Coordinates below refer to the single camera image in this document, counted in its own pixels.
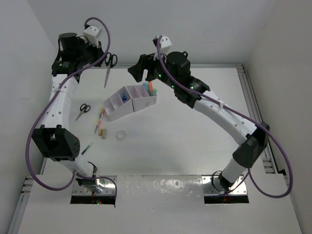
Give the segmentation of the green black pen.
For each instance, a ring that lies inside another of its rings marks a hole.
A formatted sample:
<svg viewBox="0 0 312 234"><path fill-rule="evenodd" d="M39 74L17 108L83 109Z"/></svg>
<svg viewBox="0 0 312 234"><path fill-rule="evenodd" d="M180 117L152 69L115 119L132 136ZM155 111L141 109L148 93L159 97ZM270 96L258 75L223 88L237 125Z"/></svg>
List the green black pen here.
<svg viewBox="0 0 312 234"><path fill-rule="evenodd" d="M94 142L91 141L86 148L81 152L81 155L84 155L92 146L93 146Z"/></svg>

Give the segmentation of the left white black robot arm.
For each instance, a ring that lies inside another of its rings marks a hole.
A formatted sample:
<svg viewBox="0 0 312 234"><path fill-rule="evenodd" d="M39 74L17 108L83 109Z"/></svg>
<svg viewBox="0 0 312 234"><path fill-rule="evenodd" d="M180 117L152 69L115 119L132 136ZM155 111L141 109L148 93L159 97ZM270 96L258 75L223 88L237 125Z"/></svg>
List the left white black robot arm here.
<svg viewBox="0 0 312 234"><path fill-rule="evenodd" d="M100 67L104 52L97 36L63 33L52 65L52 89L48 106L31 129L27 143L34 141L44 158L68 168L76 175L92 177L95 166L80 154L80 141L69 131L74 92L84 67Z"/></svg>

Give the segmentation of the black handled scissors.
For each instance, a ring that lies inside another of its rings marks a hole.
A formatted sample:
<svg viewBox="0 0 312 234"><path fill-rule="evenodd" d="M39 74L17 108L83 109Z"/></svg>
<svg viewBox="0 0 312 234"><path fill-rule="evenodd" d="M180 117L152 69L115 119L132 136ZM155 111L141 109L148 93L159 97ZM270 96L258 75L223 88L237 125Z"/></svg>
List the black handled scissors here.
<svg viewBox="0 0 312 234"><path fill-rule="evenodd" d="M90 105L88 105L88 104L86 104L86 103L82 104L82 105L80 106L80 113L79 113L79 115L77 116L77 118L75 119L75 121L77 121L77 120L81 117L82 114L85 114L85 113L89 112L90 109L91 109L91 106L90 106Z"/></svg>
<svg viewBox="0 0 312 234"><path fill-rule="evenodd" d="M105 59L105 65L107 67L106 76L105 76L105 82L104 87L106 88L108 83L108 78L110 74L110 70L117 64L118 58L116 54L112 54L110 52L107 53L106 59Z"/></svg>

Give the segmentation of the blue marker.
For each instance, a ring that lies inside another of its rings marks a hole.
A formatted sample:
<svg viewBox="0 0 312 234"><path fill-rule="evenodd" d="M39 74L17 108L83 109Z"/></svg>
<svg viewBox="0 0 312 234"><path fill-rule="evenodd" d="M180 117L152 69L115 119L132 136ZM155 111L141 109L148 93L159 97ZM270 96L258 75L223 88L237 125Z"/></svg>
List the blue marker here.
<svg viewBox="0 0 312 234"><path fill-rule="evenodd" d="M143 82L143 87L145 88L147 93L149 93L149 88L148 88L148 83L147 82Z"/></svg>

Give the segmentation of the white eraser block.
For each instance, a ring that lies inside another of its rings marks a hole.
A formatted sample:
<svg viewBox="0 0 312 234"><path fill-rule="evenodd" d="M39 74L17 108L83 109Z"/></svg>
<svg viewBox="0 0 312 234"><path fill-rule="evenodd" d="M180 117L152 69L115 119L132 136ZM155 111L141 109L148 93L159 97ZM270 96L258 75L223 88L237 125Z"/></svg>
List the white eraser block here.
<svg viewBox="0 0 312 234"><path fill-rule="evenodd" d="M107 136L107 129L102 129L101 138L106 139L106 136Z"/></svg>

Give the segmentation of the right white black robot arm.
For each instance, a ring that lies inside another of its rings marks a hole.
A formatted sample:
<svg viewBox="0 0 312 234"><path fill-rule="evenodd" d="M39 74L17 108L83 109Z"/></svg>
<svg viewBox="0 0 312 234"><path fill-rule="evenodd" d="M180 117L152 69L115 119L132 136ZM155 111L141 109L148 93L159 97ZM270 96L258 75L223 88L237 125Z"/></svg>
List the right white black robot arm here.
<svg viewBox="0 0 312 234"><path fill-rule="evenodd" d="M238 144L232 159L217 178L211 178L211 186L218 192L229 191L244 171L250 169L262 154L268 143L268 135L263 129L269 125L262 123L257 127L253 122L228 109L203 81L192 76L187 52L171 52L162 55L143 54L138 62L128 68L136 82L160 80L174 90L176 98L190 108L209 117L224 129Z"/></svg>

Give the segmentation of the orange pink pens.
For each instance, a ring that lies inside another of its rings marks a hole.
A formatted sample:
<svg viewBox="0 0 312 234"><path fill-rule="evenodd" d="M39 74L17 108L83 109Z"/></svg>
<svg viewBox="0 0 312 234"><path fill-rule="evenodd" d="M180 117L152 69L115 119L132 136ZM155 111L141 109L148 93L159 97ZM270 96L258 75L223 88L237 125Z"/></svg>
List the orange pink pens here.
<svg viewBox="0 0 312 234"><path fill-rule="evenodd" d="M99 109L97 118L94 122L94 125L95 125L94 135L96 134L96 132L98 131L98 129L100 127L101 120L102 120L102 117L104 116L104 114L105 114L104 106L101 106L101 108Z"/></svg>

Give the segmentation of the green marker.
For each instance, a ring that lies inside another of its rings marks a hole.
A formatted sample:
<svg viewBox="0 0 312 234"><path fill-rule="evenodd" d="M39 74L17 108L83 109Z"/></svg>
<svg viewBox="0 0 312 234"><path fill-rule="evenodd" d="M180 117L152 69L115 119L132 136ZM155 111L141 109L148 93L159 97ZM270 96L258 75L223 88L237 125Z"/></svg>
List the green marker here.
<svg viewBox="0 0 312 234"><path fill-rule="evenodd" d="M158 89L157 89L157 88L154 88L154 89L151 91L151 96L156 96L156 95L157 95L157 92L158 92Z"/></svg>

